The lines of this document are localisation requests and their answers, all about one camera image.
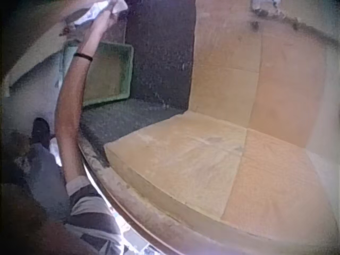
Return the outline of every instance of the gray pants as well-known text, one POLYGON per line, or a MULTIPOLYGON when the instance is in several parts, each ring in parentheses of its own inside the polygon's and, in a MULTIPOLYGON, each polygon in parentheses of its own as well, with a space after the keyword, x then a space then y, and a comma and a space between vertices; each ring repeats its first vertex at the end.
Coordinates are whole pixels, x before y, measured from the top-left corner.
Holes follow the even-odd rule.
POLYGON ((46 210, 50 219, 63 222, 70 215, 70 200, 65 179, 55 157, 40 143, 31 146, 30 172, 26 181, 35 200, 46 210))

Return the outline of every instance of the striped shirt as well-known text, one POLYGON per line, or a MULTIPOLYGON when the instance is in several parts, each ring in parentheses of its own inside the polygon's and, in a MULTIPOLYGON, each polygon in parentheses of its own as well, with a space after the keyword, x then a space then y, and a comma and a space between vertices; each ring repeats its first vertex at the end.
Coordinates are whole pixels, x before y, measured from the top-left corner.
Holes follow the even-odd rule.
POLYGON ((104 199, 85 176, 66 185, 71 215, 65 227, 102 255, 123 254, 121 231, 104 199))

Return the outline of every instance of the hand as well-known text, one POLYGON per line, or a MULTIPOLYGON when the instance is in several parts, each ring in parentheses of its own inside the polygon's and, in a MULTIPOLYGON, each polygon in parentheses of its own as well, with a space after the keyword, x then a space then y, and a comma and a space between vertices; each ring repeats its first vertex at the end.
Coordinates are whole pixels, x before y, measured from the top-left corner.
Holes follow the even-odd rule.
POLYGON ((105 31, 117 22, 118 15, 112 13, 112 9, 117 3, 117 0, 110 0, 107 7, 96 17, 92 26, 91 33, 95 33, 100 37, 103 36, 105 31))

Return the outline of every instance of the person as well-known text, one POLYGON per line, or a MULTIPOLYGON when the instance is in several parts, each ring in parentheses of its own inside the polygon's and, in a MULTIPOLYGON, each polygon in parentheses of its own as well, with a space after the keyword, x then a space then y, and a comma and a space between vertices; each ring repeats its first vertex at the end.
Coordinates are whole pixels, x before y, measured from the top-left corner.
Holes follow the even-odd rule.
POLYGON ((2 185, 2 249, 21 254, 122 254, 120 229, 87 178, 78 147, 83 91, 92 57, 105 31, 117 20, 110 2, 79 45, 59 93, 55 134, 62 171, 49 152, 48 123, 33 123, 30 193, 2 185))

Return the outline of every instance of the black wristband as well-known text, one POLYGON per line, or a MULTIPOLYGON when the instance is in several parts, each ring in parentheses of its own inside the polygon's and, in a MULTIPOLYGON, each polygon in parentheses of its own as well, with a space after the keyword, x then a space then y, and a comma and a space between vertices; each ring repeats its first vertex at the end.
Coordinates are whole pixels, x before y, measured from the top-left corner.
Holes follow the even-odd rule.
POLYGON ((83 57, 83 58, 86 58, 87 60, 89 60, 89 61, 91 61, 91 62, 92 62, 92 60, 94 60, 93 57, 90 57, 90 56, 88 56, 88 55, 86 55, 86 54, 82 54, 82 53, 79 53, 79 52, 74 53, 73 56, 74 56, 74 57, 83 57))

